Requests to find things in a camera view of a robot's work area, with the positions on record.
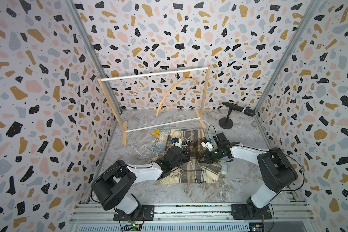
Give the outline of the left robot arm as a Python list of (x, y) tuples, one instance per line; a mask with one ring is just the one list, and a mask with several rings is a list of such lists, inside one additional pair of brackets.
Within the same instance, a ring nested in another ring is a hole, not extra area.
[(133, 184), (161, 180), (176, 171), (180, 165), (190, 161), (191, 151), (172, 146), (166, 154), (151, 164), (128, 165), (116, 161), (104, 171), (91, 186), (104, 210), (116, 209), (130, 219), (143, 215), (142, 205), (133, 194), (128, 194)]

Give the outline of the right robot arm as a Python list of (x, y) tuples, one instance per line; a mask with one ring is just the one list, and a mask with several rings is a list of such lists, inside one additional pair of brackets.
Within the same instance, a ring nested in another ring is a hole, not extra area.
[(228, 162), (242, 159), (258, 165), (262, 175), (262, 185), (245, 203), (231, 205), (233, 218), (235, 220), (272, 219), (271, 213), (268, 212), (268, 205), (298, 178), (287, 156), (279, 148), (265, 150), (248, 147), (239, 142), (231, 143), (223, 133), (215, 135), (213, 139), (216, 147), (211, 140), (201, 142), (205, 150), (199, 159), (200, 162), (218, 163), (225, 157), (228, 158)]

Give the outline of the light blue wire hanger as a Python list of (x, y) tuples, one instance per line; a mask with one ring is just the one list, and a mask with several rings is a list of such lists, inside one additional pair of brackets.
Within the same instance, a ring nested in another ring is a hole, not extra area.
[(181, 183), (201, 184), (203, 181), (202, 168), (198, 162), (204, 147), (201, 142), (207, 141), (206, 134), (203, 129), (181, 130), (182, 147), (184, 150), (191, 151), (190, 161), (180, 165), (180, 181)]

